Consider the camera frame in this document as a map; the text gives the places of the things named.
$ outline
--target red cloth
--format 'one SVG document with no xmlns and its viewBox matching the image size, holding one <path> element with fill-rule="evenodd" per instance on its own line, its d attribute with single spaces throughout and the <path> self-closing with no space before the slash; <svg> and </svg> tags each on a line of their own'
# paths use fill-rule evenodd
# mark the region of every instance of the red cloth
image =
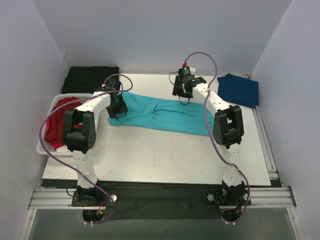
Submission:
<svg viewBox="0 0 320 240">
<path fill-rule="evenodd" d="M 59 100 L 56 103 L 56 106 L 53 108 L 56 109 L 59 106 L 66 104 L 68 102 L 77 100 L 78 98 L 76 97 L 67 97 L 64 99 Z M 63 135 L 63 130 L 64 130 L 64 119 L 65 119 L 65 111 L 67 109 L 75 109 L 76 107 L 79 107 L 82 105 L 82 103 L 75 102 L 71 103 L 70 105 L 67 105 L 61 109 L 59 109 L 57 112 L 55 112 L 46 122 L 46 132 L 44 135 L 44 140 L 50 144 L 51 146 L 54 147 L 54 149 L 57 149 L 61 146 L 64 145 L 62 142 L 62 135 Z M 75 128 L 81 128 L 81 125 L 76 125 L 74 126 Z"/>
</svg>

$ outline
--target turquoise cloth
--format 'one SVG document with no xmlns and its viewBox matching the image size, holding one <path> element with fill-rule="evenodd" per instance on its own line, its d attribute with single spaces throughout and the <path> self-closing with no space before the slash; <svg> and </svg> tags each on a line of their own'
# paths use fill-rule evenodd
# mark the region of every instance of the turquoise cloth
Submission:
<svg viewBox="0 0 320 240">
<path fill-rule="evenodd" d="M 167 100 L 124 92 L 123 99 L 128 108 L 126 115 L 109 118 L 111 126 L 139 126 L 177 133 L 208 136 L 204 117 L 204 106 L 190 102 L 183 106 L 177 100 Z M 211 131 L 214 117 L 208 112 Z"/>
</svg>

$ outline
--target gray wall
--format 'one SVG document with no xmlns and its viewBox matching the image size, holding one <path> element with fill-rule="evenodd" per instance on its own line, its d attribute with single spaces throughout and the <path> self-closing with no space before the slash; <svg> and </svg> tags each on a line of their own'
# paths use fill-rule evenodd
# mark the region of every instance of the gray wall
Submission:
<svg viewBox="0 0 320 240">
<path fill-rule="evenodd" d="M 18 239 L 46 163 L 37 134 L 67 65 L 31 0 L 0 3 L 0 239 Z"/>
<path fill-rule="evenodd" d="M 260 111 L 306 239 L 319 239 L 320 1 L 293 0 L 254 68 Z"/>
<path fill-rule="evenodd" d="M 291 0 L 33 0 L 71 66 L 168 74 L 204 51 L 219 73 L 251 73 Z M 190 60 L 213 74 L 205 57 Z"/>
</svg>

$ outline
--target plastic basket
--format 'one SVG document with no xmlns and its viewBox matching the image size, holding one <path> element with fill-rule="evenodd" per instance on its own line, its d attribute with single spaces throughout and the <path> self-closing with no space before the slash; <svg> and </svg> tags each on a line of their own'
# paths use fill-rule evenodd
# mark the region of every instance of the plastic basket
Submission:
<svg viewBox="0 0 320 240">
<path fill-rule="evenodd" d="M 59 94 L 57 96 L 54 97 L 54 99 L 52 100 L 49 110 L 47 112 L 47 116 L 51 113 L 51 111 L 54 109 L 54 107 L 56 106 L 57 102 L 61 99 L 66 99 L 66 98 L 71 98 L 71 97 L 76 97 L 78 99 L 81 99 L 83 101 L 81 101 L 82 103 L 84 103 L 88 98 L 92 97 L 91 93 L 66 93 L 66 94 Z M 41 132 L 41 136 L 44 142 L 45 147 L 50 151 L 50 153 L 52 153 L 54 156 L 71 156 L 71 153 L 69 151 L 67 152 L 57 152 L 49 143 L 47 143 L 44 140 L 45 137 L 45 132 L 47 131 L 47 125 L 45 124 L 43 126 L 42 132 Z M 43 147 L 40 144 L 40 140 L 38 139 L 38 142 L 36 144 L 36 151 L 39 154 L 43 154 L 43 155 L 47 155 L 47 153 L 45 152 L 45 150 L 43 149 Z"/>
</svg>

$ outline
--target metal frame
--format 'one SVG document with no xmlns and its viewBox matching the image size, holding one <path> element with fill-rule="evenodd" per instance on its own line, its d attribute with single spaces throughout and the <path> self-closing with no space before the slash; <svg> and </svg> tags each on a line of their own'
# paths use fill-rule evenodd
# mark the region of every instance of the metal frame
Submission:
<svg viewBox="0 0 320 240">
<path fill-rule="evenodd" d="M 297 213 L 295 210 L 296 203 L 294 196 L 292 194 L 290 187 L 281 187 L 279 180 L 279 175 L 273 154 L 271 152 L 270 144 L 268 142 L 268 137 L 266 130 L 263 125 L 263 121 L 259 112 L 259 108 L 253 109 L 253 115 L 256 122 L 259 139 L 261 142 L 261 147 L 263 150 L 263 155 L 265 158 L 265 163 L 268 169 L 269 177 L 271 180 L 271 187 L 251 187 L 251 205 L 249 208 L 286 208 L 288 211 L 288 216 L 292 225 L 292 229 L 297 240 L 303 240 L 303 235 L 301 227 L 297 218 Z M 65 209 L 65 210 L 93 210 L 97 207 L 73 207 L 71 206 L 73 198 L 67 195 L 65 188 L 70 188 L 69 193 L 74 192 L 74 187 L 77 184 L 77 181 L 64 181 L 59 183 L 59 186 L 55 185 L 55 182 L 44 181 L 43 186 L 49 188 L 39 188 L 33 191 L 26 220 L 20 234 L 20 240 L 27 240 L 29 238 L 32 224 L 34 222 L 36 212 L 38 209 Z M 151 203 L 155 203 L 156 208 L 161 209 L 169 205 L 164 203 L 159 206 L 159 202 L 152 202 L 159 198 L 170 197 L 170 199 L 185 199 L 190 201 L 194 196 L 196 201 L 202 201 L 201 204 L 204 205 L 202 208 L 197 205 L 197 211 L 200 210 L 200 213 L 196 216 L 192 216 L 192 219 L 212 219 L 220 217 L 217 215 L 214 207 L 208 207 L 205 195 L 202 195 L 208 189 L 217 189 L 218 185 L 209 185 L 209 184 L 168 184 L 168 183 L 136 183 L 136 182 L 102 182 L 102 188 L 106 189 L 107 192 L 117 192 L 120 193 L 117 199 L 117 208 L 118 204 L 121 202 L 122 195 L 126 195 L 127 199 L 137 198 L 140 199 L 141 196 L 150 200 Z M 187 219 L 190 215 L 185 215 L 181 211 L 177 211 L 179 218 Z"/>
</svg>

